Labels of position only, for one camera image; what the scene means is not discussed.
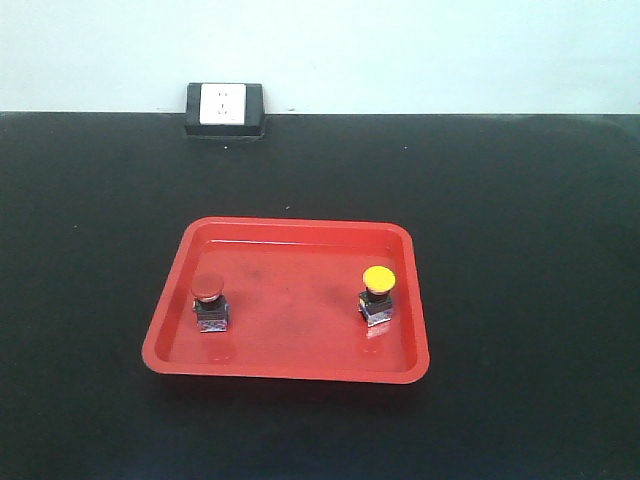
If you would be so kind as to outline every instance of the plastic tray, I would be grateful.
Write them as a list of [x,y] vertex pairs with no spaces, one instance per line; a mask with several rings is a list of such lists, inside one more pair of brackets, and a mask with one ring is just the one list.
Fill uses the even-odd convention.
[[[391,321],[358,312],[362,273],[397,276]],[[225,278],[227,332],[200,333],[190,284]],[[143,349],[159,373],[411,383],[429,365],[411,237],[388,223],[209,217],[184,233]]]

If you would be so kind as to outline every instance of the tray rim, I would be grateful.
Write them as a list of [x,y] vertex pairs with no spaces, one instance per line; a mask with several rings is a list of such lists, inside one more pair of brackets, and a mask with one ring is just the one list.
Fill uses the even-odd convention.
[[[290,367],[287,373],[283,374],[280,367],[263,365],[260,372],[256,372],[254,366],[229,366],[216,365],[215,371],[211,371],[209,364],[189,364],[163,360],[158,357],[155,345],[158,341],[166,313],[169,307],[170,292],[177,284],[179,273],[187,260],[189,247],[196,232],[205,225],[255,225],[255,226],[312,226],[318,228],[344,228],[362,229],[364,226],[376,230],[388,230],[400,238],[402,245],[402,255],[406,265],[407,288],[409,290],[409,303],[414,314],[411,316],[413,327],[413,340],[416,345],[415,364],[401,372],[380,372],[358,369],[325,369],[309,372],[306,368]],[[167,281],[156,305],[156,309],[149,324],[144,343],[142,345],[142,358],[147,367],[160,374],[178,375],[201,375],[201,376],[233,376],[233,377],[254,377],[254,378],[289,378],[300,380],[329,380],[346,382],[369,382],[369,383],[395,383],[408,384],[422,378],[429,368],[430,355],[428,350],[427,332],[424,321],[422,300],[420,298],[420,287],[418,283],[418,272],[415,264],[413,241],[411,235],[403,227],[388,222],[368,222],[355,220],[308,220],[291,218],[261,218],[261,217],[203,217],[192,222],[185,230],[180,240],[178,251],[171,264]]]

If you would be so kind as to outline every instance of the red button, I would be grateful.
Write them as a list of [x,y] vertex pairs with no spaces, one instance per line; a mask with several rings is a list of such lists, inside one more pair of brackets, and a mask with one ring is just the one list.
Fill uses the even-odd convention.
[[191,293],[200,301],[212,300],[222,293],[224,278],[217,273],[203,273],[193,277]]

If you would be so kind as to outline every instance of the wall socket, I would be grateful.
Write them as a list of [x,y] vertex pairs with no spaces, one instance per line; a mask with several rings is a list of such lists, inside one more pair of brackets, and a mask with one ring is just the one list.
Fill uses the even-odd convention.
[[190,83],[185,130],[195,137],[232,140],[264,135],[265,113],[259,83]]
[[200,87],[200,123],[243,125],[246,100],[244,83],[203,83]]

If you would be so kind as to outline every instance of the black tabletop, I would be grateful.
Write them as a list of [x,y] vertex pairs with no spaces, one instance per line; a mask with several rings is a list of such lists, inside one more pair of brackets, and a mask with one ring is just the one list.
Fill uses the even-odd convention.
[[[640,118],[0,115],[0,478],[640,478]],[[209,215],[394,222],[411,385],[161,376],[140,349]]]

